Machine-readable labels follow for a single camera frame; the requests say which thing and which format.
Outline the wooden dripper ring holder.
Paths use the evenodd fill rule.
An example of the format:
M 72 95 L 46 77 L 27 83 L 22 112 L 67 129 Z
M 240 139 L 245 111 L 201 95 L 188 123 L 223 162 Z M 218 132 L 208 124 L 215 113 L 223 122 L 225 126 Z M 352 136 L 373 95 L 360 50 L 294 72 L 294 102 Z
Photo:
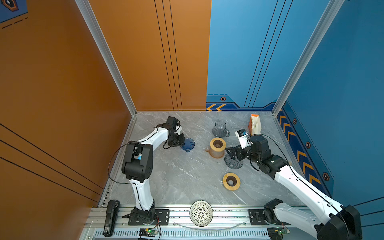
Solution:
M 210 148 L 214 152 L 223 152 L 225 151 L 226 147 L 227 147 L 227 144 L 225 140 L 222 138 L 213 138 L 210 142 Z

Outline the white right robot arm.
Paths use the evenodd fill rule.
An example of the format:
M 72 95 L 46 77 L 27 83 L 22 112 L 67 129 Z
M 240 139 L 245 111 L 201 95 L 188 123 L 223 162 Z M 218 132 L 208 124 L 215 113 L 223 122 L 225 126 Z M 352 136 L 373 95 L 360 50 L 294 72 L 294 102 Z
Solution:
M 226 152 L 233 160 L 248 159 L 251 164 L 257 164 L 257 171 L 286 187 L 312 213 L 273 199 L 264 206 L 265 222 L 270 225 L 288 223 L 318 240 L 361 240 L 359 211 L 351 205 L 343 206 L 318 190 L 291 167 L 285 156 L 272 154 L 269 139 L 262 134 L 245 134 L 238 137 L 238 146 L 226 148 Z

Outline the blue glass dripper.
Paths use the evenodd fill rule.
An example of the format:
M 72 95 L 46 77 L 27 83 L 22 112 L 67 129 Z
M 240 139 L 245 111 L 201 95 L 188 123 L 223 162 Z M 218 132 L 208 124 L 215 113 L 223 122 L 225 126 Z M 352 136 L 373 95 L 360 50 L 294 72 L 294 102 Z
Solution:
M 181 149 L 187 153 L 189 153 L 194 147 L 196 143 L 191 138 L 186 138 L 184 144 L 181 146 Z

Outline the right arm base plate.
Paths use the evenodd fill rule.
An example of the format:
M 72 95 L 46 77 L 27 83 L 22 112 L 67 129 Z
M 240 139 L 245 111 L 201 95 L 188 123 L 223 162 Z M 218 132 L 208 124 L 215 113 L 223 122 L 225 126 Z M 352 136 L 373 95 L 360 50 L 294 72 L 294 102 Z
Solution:
M 276 215 L 267 209 L 250 209 L 249 218 L 251 225 L 281 225 Z

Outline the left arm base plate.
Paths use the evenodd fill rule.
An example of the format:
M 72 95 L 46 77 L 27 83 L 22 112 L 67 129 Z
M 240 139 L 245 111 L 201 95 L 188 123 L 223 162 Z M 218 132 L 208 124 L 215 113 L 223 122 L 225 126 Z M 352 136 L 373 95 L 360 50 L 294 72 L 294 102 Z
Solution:
M 160 222 L 160 226 L 167 226 L 170 220 L 170 210 L 169 209 L 156 209 L 153 218 L 149 217 L 140 217 L 138 214 L 133 214 L 129 217 L 128 225 L 129 226 L 154 226 Z

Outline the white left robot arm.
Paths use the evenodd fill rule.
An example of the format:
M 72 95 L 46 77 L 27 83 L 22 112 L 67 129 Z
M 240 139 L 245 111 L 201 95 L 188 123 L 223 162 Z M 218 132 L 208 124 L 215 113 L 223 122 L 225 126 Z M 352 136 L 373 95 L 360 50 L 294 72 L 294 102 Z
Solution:
M 175 117 L 168 117 L 165 123 L 154 127 L 148 136 L 126 144 L 122 174 L 134 189 L 135 209 L 148 213 L 154 208 L 155 200 L 149 182 L 154 169 L 154 150 L 157 147 L 169 149 L 183 146 L 185 135 L 181 131 L 180 121 Z

